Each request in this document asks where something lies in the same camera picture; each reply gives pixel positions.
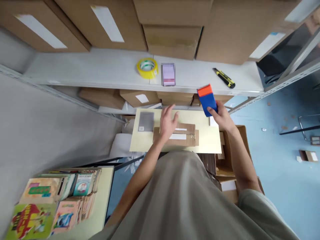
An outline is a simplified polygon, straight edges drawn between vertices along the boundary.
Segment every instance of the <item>blue floor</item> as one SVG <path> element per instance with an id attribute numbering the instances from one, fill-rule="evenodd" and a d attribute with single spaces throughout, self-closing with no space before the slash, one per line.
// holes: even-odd
<path id="1" fill-rule="evenodd" d="M 311 82 L 305 79 L 291 84 L 267 98 L 232 114 L 235 124 L 245 125 L 249 148 L 266 196 L 275 204 L 287 224 L 302 240 L 320 239 L 320 164 L 296 161 L 299 149 L 316 151 L 301 133 L 280 136 L 298 125 L 298 117 L 320 113 Z M 232 98 L 227 105 L 236 106 L 242 97 Z M 319 120 L 306 119 L 306 127 Z M 307 136 L 320 131 L 307 132 Z M 114 210 L 132 174 L 128 169 L 115 173 L 108 214 Z"/>

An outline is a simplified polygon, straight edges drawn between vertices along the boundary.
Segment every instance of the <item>purple card pack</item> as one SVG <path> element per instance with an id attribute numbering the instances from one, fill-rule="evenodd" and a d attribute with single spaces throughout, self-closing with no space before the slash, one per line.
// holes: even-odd
<path id="1" fill-rule="evenodd" d="M 161 75 L 161 82 L 163 86 L 176 85 L 176 68 L 174 66 L 174 63 L 162 63 Z"/>

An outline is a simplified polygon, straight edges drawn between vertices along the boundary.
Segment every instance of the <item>yellow tape roll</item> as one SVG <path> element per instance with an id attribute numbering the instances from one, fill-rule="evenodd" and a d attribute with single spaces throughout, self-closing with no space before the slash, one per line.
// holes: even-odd
<path id="1" fill-rule="evenodd" d="M 153 79 L 158 75 L 158 64 L 152 58 L 143 58 L 137 63 L 137 69 L 141 77 Z"/>

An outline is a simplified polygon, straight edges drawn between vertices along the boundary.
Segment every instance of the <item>white wall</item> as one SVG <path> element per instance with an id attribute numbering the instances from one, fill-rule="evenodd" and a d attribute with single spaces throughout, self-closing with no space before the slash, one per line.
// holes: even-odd
<path id="1" fill-rule="evenodd" d="M 0 237 L 30 177 L 108 154 L 121 127 L 111 118 L 0 74 Z"/>

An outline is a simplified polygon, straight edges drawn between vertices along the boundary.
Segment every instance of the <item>hand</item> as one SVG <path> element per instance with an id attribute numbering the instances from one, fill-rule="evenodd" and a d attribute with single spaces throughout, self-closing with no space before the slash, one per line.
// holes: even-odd
<path id="1" fill-rule="evenodd" d="M 178 125 L 179 112 L 176 112 L 171 120 L 171 112 L 175 104 L 162 109 L 160 119 L 160 138 L 167 141 Z"/>
<path id="2" fill-rule="evenodd" d="M 217 101 L 217 106 L 218 106 L 218 113 L 216 113 L 216 111 L 211 107 L 207 107 L 207 110 L 209 111 L 209 113 L 211 113 L 211 115 L 213 116 L 214 120 L 219 125 L 219 127 L 222 127 L 227 132 L 230 132 L 233 129 L 236 129 L 236 125 L 232 121 L 230 114 L 228 113 L 228 110 L 223 105 L 223 103 L 220 101 Z"/>

